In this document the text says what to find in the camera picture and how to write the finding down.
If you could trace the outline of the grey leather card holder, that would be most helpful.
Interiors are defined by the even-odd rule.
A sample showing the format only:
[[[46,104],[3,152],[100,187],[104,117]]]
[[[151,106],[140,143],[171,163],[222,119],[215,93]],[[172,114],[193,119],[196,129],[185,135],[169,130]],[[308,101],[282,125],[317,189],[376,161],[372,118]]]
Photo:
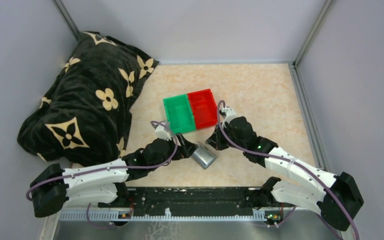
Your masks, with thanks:
[[[197,144],[197,149],[193,152],[191,158],[194,159],[204,170],[206,170],[214,163],[217,156],[204,144],[199,142]]]

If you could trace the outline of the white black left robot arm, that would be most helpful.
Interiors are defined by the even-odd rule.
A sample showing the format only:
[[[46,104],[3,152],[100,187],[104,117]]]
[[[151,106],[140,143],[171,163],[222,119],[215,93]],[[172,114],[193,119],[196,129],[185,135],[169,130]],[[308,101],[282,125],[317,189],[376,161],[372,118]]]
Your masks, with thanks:
[[[197,149],[198,144],[178,133],[170,140],[157,138],[144,148],[99,165],[62,168],[52,164],[31,182],[27,199],[37,218],[68,206],[123,207],[130,199],[125,182],[144,178],[169,161],[189,158]]]

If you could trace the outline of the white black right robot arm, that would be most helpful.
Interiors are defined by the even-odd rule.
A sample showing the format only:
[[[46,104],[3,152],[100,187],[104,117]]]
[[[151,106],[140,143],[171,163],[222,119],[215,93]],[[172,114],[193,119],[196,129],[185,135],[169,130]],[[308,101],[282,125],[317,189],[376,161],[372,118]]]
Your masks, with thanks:
[[[315,168],[287,153],[274,141],[258,136],[243,116],[215,127],[206,143],[218,151],[236,148],[252,163],[285,175],[270,177],[261,187],[262,203],[285,203],[319,215],[339,231],[355,227],[356,214],[364,204],[354,178]]]

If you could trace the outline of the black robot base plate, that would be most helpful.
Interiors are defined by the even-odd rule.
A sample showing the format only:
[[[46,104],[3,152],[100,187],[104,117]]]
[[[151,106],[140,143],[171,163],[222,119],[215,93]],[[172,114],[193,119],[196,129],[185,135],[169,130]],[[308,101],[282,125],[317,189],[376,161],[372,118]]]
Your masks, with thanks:
[[[254,210],[279,209],[281,203],[259,187],[130,187],[100,208],[132,208],[133,216],[174,217],[251,216]]]

